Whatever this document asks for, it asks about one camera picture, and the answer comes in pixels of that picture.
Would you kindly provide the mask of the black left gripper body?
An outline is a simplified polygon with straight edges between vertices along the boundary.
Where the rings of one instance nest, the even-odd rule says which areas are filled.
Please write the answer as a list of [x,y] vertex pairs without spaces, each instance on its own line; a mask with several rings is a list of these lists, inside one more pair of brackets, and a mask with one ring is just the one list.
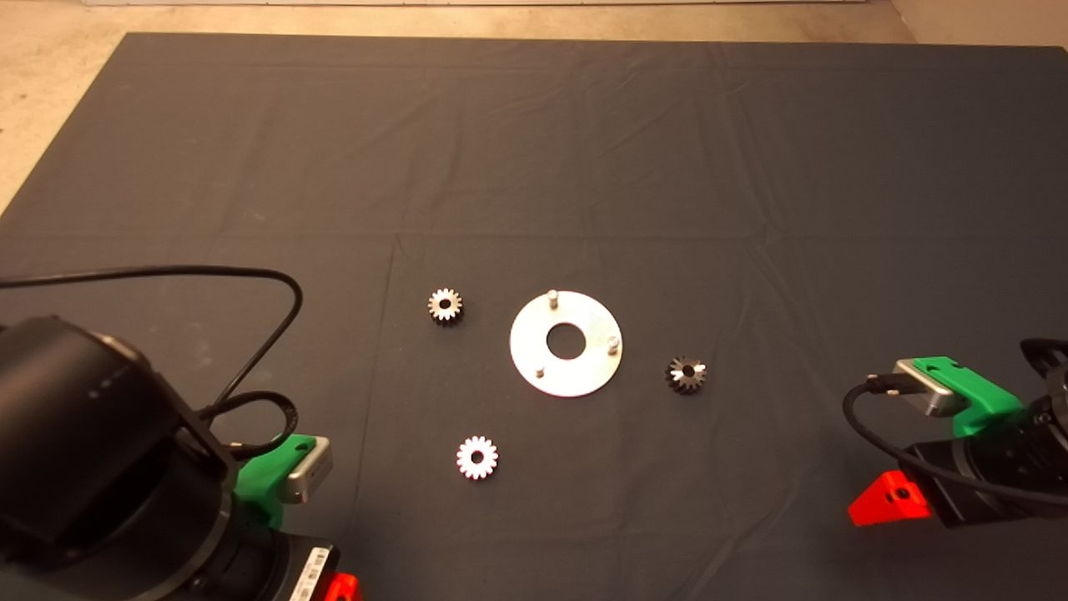
[[206,600],[324,600],[340,549],[328,540],[263,529],[226,543],[204,568]]

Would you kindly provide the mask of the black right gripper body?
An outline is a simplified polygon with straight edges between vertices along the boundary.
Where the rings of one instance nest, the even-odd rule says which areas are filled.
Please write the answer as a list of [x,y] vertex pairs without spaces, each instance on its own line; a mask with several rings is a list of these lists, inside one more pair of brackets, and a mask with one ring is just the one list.
[[[1045,434],[1041,431],[1031,418],[1004,420],[977,434],[916,442],[905,452],[931,466],[978,483],[1042,492],[1045,460],[1040,448]],[[1045,509],[1036,503],[983,493],[923,474],[914,466],[901,464],[901,469],[918,486],[932,513],[946,528],[971,528],[1045,516]]]

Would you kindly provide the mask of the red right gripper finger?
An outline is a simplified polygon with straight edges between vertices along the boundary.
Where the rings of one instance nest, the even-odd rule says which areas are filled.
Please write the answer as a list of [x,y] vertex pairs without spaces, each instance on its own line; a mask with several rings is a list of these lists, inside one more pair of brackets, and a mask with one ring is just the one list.
[[882,472],[849,505],[849,517],[857,528],[911,520],[926,520],[931,508],[916,483],[900,469]]

